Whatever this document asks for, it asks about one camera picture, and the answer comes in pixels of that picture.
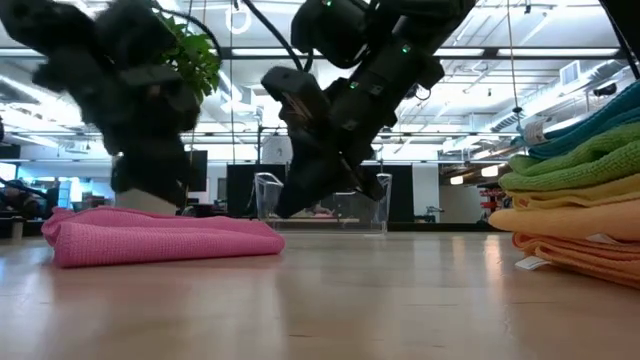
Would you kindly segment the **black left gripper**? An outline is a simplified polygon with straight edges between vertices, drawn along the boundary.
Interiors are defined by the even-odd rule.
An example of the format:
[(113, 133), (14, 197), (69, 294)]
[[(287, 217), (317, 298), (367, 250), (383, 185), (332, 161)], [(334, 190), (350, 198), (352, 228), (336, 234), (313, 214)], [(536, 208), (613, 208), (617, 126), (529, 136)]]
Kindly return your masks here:
[(194, 178), (189, 156), (184, 151), (140, 153), (167, 147), (195, 127), (200, 104), (178, 72), (152, 65), (103, 74), (79, 85), (74, 99), (82, 119), (102, 134), (107, 153), (124, 153), (111, 171), (111, 188), (117, 194), (137, 189), (184, 205)]

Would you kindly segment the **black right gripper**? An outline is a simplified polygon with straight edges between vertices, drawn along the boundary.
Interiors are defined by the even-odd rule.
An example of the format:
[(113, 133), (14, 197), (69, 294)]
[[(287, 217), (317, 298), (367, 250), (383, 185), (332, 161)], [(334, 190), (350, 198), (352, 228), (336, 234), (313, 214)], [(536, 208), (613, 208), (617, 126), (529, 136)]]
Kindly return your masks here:
[(354, 71), (321, 88), (306, 71), (293, 73), (293, 157), (275, 214), (290, 218), (351, 186), (373, 201), (385, 196), (377, 175), (360, 164), (398, 105), (420, 85), (443, 76), (438, 57), (411, 43), (363, 45), (347, 61)]

